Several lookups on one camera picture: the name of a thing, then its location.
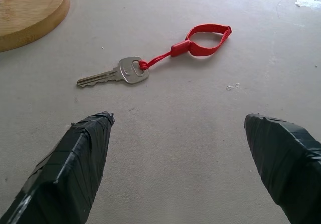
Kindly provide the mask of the round bamboo wooden base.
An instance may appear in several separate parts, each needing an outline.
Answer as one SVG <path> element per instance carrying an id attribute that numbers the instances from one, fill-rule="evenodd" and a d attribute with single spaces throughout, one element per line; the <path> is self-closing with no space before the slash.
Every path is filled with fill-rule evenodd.
<path id="1" fill-rule="evenodd" d="M 34 42 L 66 17 L 70 0 L 0 0 L 0 52 Z"/>

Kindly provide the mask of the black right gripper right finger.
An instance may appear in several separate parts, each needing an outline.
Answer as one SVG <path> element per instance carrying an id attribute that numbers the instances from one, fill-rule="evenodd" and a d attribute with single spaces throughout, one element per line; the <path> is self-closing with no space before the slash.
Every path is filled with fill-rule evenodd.
<path id="1" fill-rule="evenodd" d="M 321 142 L 285 120 L 248 114 L 244 128 L 262 183 L 291 224 L 321 224 Z"/>

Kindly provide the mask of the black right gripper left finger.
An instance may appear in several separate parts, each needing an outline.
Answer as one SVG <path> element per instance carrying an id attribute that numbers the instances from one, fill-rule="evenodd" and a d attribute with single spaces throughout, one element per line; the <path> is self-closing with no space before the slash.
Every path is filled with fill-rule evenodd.
<path id="1" fill-rule="evenodd" d="M 104 111 L 72 123 L 36 165 L 0 224 L 86 224 L 114 122 L 114 115 Z"/>

